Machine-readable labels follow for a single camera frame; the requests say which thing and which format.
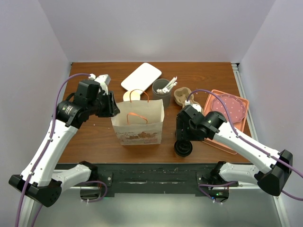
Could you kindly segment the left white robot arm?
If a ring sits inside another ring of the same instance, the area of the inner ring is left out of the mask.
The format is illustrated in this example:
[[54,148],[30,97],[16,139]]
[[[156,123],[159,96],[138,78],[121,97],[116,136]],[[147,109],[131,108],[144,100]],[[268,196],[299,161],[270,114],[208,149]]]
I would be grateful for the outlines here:
[[12,175],[9,184],[45,207],[52,206],[62,192],[80,183],[94,185],[98,168],[86,161],[54,174],[54,169],[71,138],[91,115],[114,117],[120,113],[107,79],[84,79],[77,91],[55,102],[50,128],[32,161],[20,175]]

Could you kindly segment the beige paper takeout bag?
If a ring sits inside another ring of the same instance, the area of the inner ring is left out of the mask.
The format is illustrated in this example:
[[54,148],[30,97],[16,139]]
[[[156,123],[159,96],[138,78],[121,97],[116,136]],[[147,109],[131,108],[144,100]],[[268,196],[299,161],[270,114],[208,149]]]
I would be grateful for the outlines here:
[[133,100],[130,97],[117,106],[120,113],[112,117],[111,122],[121,145],[161,144],[165,116],[161,99]]

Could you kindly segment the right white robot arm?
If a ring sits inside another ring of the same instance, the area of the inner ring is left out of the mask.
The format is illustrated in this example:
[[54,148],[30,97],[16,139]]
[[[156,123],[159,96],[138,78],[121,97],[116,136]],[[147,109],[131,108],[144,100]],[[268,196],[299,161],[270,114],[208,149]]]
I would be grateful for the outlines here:
[[278,196],[292,172],[293,155],[287,150],[278,152],[264,146],[230,125],[223,114],[214,111],[203,115],[193,106],[185,106],[176,117],[175,153],[181,157],[191,154],[192,141],[211,139],[236,151],[251,162],[250,165],[217,163],[201,180],[210,187],[228,182],[258,185],[264,192]]

